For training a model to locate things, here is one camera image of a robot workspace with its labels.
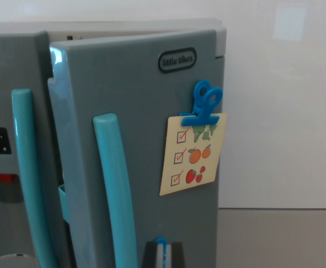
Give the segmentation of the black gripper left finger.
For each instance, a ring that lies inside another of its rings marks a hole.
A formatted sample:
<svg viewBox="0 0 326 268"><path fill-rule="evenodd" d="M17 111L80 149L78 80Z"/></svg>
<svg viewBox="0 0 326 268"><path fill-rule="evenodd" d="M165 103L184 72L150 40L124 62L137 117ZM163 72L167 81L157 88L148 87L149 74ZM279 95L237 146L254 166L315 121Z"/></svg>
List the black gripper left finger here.
<svg viewBox="0 0 326 268"><path fill-rule="evenodd" d="M158 243L156 241L149 241L145 244L142 268L155 268L157 247Z"/></svg>

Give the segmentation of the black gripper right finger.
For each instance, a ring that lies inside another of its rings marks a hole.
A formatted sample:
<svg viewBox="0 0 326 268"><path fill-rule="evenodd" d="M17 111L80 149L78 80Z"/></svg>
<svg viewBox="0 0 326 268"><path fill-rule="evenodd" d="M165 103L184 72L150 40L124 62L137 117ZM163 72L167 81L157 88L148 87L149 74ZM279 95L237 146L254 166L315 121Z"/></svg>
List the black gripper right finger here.
<svg viewBox="0 0 326 268"><path fill-rule="evenodd" d="M181 242L171 243L171 268L185 268L185 257L183 244Z"/></svg>

